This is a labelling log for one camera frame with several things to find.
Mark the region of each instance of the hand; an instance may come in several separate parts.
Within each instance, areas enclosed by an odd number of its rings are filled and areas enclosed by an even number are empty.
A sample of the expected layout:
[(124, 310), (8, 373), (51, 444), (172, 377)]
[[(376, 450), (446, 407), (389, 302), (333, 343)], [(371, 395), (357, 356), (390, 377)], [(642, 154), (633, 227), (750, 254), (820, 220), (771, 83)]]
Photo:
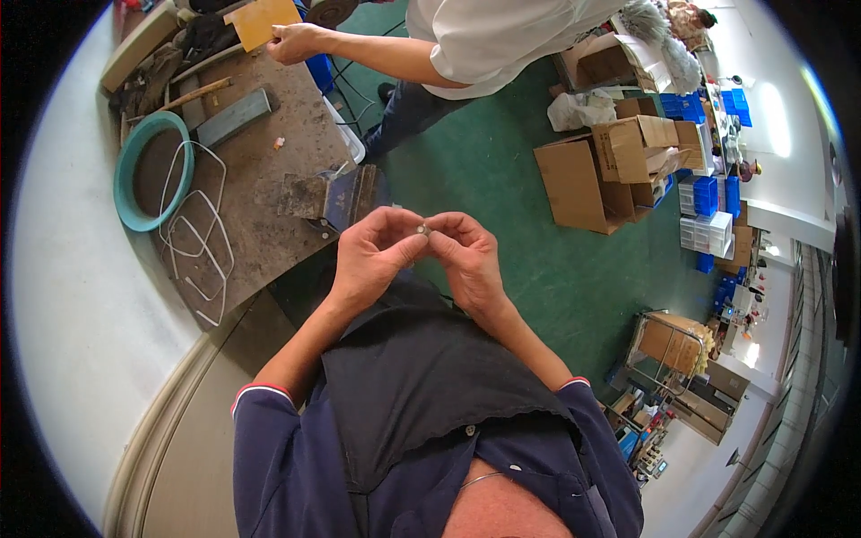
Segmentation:
[(423, 222), (412, 211), (378, 207), (345, 230), (329, 298), (355, 315), (373, 305), (428, 244), (424, 234), (416, 233)]
[(284, 65), (293, 65), (320, 54), (318, 38), (327, 30), (310, 22), (297, 22), (288, 26), (272, 25), (275, 38), (266, 44), (266, 52)]
[(493, 234), (465, 213), (440, 213), (424, 223), (433, 230), (429, 246), (445, 269), (455, 303), (479, 322), (500, 312), (508, 297)]

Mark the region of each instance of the necklace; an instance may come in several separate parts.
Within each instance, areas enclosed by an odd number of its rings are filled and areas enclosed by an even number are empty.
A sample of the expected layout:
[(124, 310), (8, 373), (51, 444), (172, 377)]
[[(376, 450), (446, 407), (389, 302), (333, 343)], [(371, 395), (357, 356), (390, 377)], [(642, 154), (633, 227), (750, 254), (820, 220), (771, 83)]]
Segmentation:
[(466, 484), (464, 484), (464, 485), (462, 485), (462, 486), (461, 486), (461, 489), (463, 489), (463, 488), (467, 487), (468, 485), (475, 484), (475, 483), (476, 483), (476, 482), (478, 482), (479, 480), (488, 479), (488, 478), (490, 478), (490, 477), (492, 477), (492, 476), (497, 476), (498, 474), (504, 474), (504, 473), (501, 473), (501, 472), (497, 471), (496, 473), (483, 474), (483, 475), (481, 475), (480, 477), (478, 477), (478, 478), (476, 478), (476, 479), (471, 479), (471, 480), (469, 480)]

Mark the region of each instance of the green floor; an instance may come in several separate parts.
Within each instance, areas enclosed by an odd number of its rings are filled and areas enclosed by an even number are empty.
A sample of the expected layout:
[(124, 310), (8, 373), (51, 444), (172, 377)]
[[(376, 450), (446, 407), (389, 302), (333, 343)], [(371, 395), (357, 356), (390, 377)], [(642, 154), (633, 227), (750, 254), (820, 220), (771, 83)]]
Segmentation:
[[(406, 0), (364, 4), (340, 29), (382, 34), (403, 20), (405, 9)], [(406, 31), (398, 28), (392, 35)], [(387, 80), (361, 65), (344, 75), (373, 99), (376, 85)], [(645, 220), (609, 237), (554, 224), (532, 148), (561, 138), (546, 114), (548, 86), (555, 83), (550, 59), (539, 60), (497, 94), (391, 152), (380, 167), (396, 203), (423, 215), (463, 211), (496, 234), (505, 290), (520, 313), (575, 375), (589, 378), (603, 393), (602, 379), (629, 344), (634, 314), (668, 308), (704, 322), (720, 276), (695, 271), (696, 253), (678, 245), (678, 189)], [(360, 111), (361, 97), (340, 86)], [(339, 100), (337, 94), (330, 98)], [(381, 115), (382, 106), (375, 104), (360, 127), (367, 129)], [(319, 265), (332, 252), (300, 264), (272, 287), (289, 305), (286, 310), (302, 310)], [(435, 261), (421, 262), (417, 271), (448, 289)]]

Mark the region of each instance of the grinding wheel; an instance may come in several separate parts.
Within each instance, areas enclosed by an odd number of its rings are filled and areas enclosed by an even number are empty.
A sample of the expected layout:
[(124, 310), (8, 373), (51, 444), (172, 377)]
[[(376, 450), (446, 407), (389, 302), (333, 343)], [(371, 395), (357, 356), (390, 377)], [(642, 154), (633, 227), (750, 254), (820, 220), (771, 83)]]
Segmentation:
[(334, 30), (356, 10), (359, 0), (302, 0), (308, 7), (305, 22)]

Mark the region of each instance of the jeans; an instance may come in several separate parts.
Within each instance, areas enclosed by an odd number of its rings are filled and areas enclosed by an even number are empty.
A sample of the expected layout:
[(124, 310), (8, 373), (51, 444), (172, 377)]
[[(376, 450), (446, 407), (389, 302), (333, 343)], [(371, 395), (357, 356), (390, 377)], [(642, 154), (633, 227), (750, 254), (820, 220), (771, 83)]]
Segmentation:
[(421, 84), (399, 80), (382, 121), (362, 136), (365, 160), (374, 161), (382, 157), (404, 140), (423, 133), (447, 114), (474, 100), (450, 101), (433, 95)]

